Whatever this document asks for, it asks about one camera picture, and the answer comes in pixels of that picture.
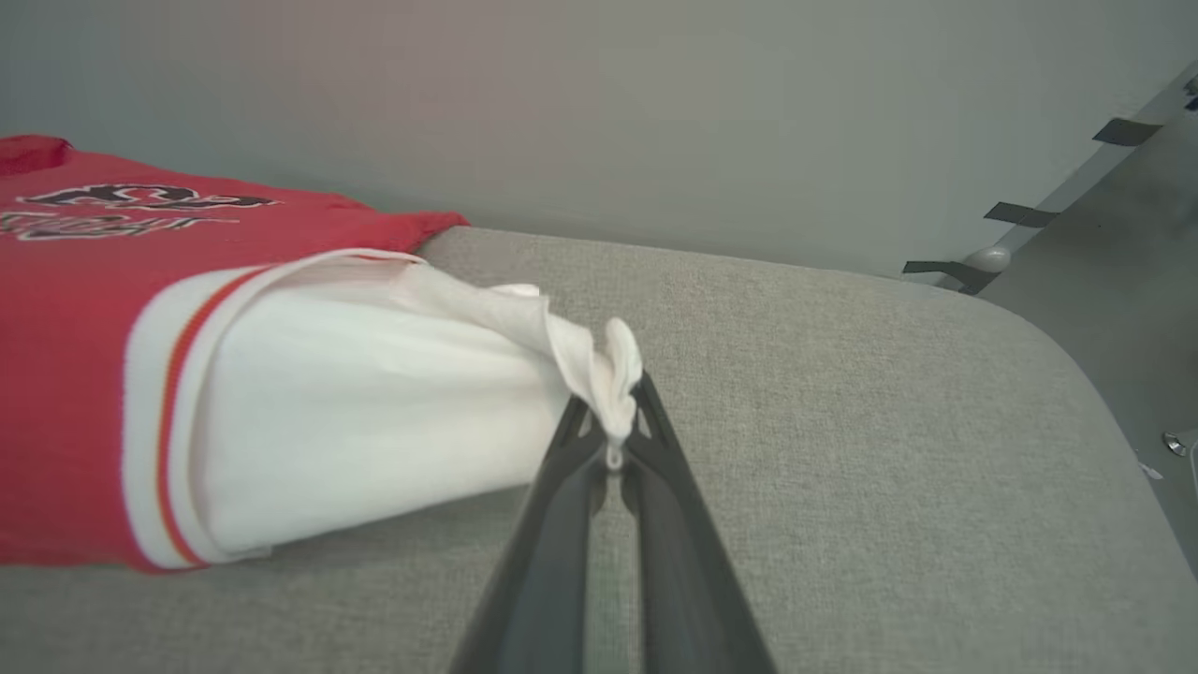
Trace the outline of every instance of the tape strip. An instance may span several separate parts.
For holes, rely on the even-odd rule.
[[[1143,145],[1160,128],[1161,125],[1158,123],[1144,123],[1115,117],[1108,121],[1107,126],[1103,126],[1102,130],[1095,134],[1094,139],[1100,142],[1109,142],[1111,145],[1136,147],[1137,145]]]
[[[986,219],[1010,221],[1012,224],[1018,224],[1019,226],[1043,229],[1045,226],[1048,226],[1048,223],[1059,214],[1060,213],[1054,213],[1052,211],[1037,211],[1036,208],[1029,208],[1018,204],[999,201],[994,204],[994,207],[982,217]]]
[[[961,291],[966,295],[976,295],[991,280],[998,277],[997,273],[976,269],[962,262],[908,261],[902,267],[903,273],[924,273],[928,271],[939,271],[956,278],[964,284]]]

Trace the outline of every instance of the orange stripe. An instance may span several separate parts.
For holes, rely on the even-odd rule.
[[[179,521],[175,520],[175,510],[170,506],[170,433],[175,426],[175,400],[179,397],[179,381],[183,375],[183,366],[187,365],[187,356],[192,351],[195,336],[199,334],[200,328],[204,327],[205,321],[212,315],[212,311],[237,287],[244,285],[247,280],[271,268],[274,267],[267,266],[246,272],[226,283],[220,290],[217,290],[192,315],[187,324],[183,326],[183,330],[179,334],[179,340],[175,341],[175,350],[170,354],[170,366],[167,370],[167,390],[162,400],[162,424],[158,426],[158,510],[162,512],[170,542],[175,545],[179,554],[193,566],[206,566],[206,564],[187,545],[187,540],[183,539],[183,533],[179,528]]]

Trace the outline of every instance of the white fabric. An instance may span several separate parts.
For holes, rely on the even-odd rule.
[[[337,257],[423,262],[370,248],[326,250],[278,265],[217,269],[162,289],[138,315],[125,352],[121,486],[129,527],[159,569],[232,561],[208,535],[192,456],[211,364],[229,327],[262,291]]]
[[[201,518],[238,554],[527,482],[570,393],[618,448],[641,362],[623,321],[606,332],[597,353],[534,286],[424,263],[298,271],[212,362],[192,448]]]

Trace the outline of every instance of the gray cushion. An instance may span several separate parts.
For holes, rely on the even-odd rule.
[[[1047,336],[936,287],[488,230],[425,248],[637,334],[782,672],[1193,672],[1198,584]],[[144,577],[0,571],[11,672],[441,672],[520,492]],[[595,522],[592,646],[636,667],[633,521]]]

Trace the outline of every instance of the floor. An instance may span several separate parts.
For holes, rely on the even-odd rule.
[[[981,297],[1047,332],[1107,401],[1198,577],[1198,493],[1163,431],[1198,429],[1198,115],[1160,129]]]

